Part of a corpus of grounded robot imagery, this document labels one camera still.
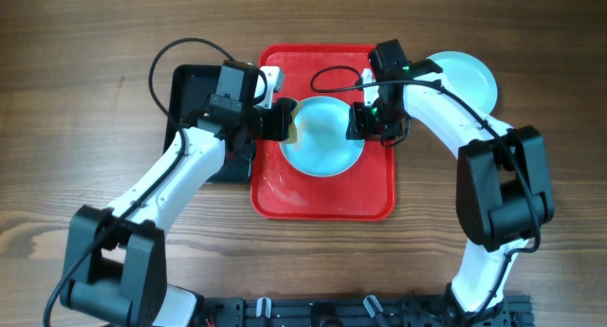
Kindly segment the black rectangular water tray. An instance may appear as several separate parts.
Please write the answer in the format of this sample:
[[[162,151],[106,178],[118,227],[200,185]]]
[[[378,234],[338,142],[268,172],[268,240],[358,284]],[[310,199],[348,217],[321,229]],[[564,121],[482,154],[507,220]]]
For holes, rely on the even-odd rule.
[[[199,107],[217,86],[219,65],[183,64],[173,74],[169,114],[177,122]],[[239,153],[228,154],[223,167],[214,174],[210,183],[247,184],[252,177],[253,160],[257,148],[250,143]]]

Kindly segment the light blue plate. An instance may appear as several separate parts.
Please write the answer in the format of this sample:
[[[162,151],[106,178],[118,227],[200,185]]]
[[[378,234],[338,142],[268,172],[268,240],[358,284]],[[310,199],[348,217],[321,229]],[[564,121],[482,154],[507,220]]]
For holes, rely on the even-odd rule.
[[[296,140],[280,143],[286,161],[300,173],[331,177],[349,170],[360,158],[365,141],[347,139],[350,106],[317,96],[302,100],[294,118]]]
[[[455,89],[485,113],[498,100],[498,85],[489,68],[477,58],[460,51],[442,51],[429,56],[447,75]]]

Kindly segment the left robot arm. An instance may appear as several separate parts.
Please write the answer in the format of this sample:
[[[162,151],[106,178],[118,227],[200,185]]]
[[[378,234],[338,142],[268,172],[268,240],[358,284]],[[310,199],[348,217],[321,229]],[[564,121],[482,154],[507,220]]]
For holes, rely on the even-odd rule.
[[[154,166],[104,209],[81,207],[68,230],[63,276],[49,298],[113,326],[194,326],[203,300],[167,281],[166,235],[195,193],[220,171],[229,152],[255,139],[284,141],[297,102],[271,107],[217,95],[177,125]]]

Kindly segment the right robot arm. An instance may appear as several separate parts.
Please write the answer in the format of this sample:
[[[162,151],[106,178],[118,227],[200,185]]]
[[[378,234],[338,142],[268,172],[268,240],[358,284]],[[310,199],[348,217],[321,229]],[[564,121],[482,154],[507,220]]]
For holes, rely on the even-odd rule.
[[[455,211],[468,240],[448,306],[462,320],[492,315],[515,260],[540,248],[541,227],[554,216],[543,137],[493,118],[443,74],[354,87],[365,102],[352,110],[348,138],[387,141],[393,124],[414,118],[456,157]]]

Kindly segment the red plastic tray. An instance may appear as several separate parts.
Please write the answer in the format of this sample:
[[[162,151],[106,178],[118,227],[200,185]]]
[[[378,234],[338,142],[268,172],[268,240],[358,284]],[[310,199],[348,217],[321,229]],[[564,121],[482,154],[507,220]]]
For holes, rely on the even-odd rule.
[[[361,72],[370,66],[372,45],[278,44],[267,47],[259,65],[285,74],[281,97],[315,95],[310,80],[332,65]],[[270,219],[378,221],[395,207],[395,151],[367,141],[359,160],[344,173],[315,177],[297,171],[276,141],[259,140],[250,180],[251,204]]]

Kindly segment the light blue plate top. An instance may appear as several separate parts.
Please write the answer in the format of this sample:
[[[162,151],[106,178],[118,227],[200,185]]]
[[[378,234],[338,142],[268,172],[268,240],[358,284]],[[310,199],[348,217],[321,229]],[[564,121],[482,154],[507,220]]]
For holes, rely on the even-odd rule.
[[[331,177],[349,170],[360,158],[365,141],[347,139],[350,106],[317,96],[302,100],[294,118],[296,140],[280,143],[286,161],[300,173]]]

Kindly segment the green yellow sponge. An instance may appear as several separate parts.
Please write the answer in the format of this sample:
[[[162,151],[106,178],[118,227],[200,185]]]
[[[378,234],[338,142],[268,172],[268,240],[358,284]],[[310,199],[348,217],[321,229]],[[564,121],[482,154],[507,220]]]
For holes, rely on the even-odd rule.
[[[291,122],[289,123],[288,129],[287,129],[288,137],[286,140],[283,141],[283,143],[286,145],[294,144],[297,142],[297,139],[298,139],[295,118],[299,114],[301,103],[294,99],[290,99],[290,103],[291,103],[291,110],[290,110],[289,114],[290,114]]]

